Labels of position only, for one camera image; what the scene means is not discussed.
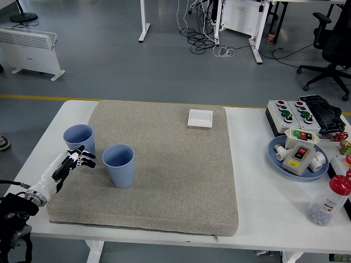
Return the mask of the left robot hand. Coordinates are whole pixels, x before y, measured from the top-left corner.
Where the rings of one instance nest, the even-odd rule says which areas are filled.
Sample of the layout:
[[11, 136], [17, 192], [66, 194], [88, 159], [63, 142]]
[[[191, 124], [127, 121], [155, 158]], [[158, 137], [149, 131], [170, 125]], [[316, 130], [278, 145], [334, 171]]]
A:
[[86, 151], [84, 146], [61, 153], [44, 172], [40, 181], [31, 186], [26, 194], [34, 194], [49, 200], [53, 194], [60, 191], [70, 171], [80, 166], [94, 168], [95, 158], [96, 156]]

